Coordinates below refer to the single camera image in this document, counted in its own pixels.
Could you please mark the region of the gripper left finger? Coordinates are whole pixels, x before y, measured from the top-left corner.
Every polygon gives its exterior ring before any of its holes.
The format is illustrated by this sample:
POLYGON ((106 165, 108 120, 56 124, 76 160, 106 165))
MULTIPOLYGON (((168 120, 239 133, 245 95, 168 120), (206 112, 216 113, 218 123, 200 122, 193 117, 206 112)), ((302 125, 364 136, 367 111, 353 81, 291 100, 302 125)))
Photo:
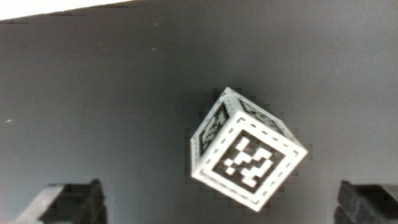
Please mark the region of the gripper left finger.
POLYGON ((108 224, 101 182, 49 184, 12 224, 108 224))

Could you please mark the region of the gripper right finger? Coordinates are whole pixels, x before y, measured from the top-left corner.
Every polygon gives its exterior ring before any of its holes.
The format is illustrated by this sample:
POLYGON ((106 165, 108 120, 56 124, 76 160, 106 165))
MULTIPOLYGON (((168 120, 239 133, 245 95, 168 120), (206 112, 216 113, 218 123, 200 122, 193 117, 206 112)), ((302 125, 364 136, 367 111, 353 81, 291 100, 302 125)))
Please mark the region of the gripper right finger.
POLYGON ((341 181, 334 224, 398 224, 398 184, 341 181))

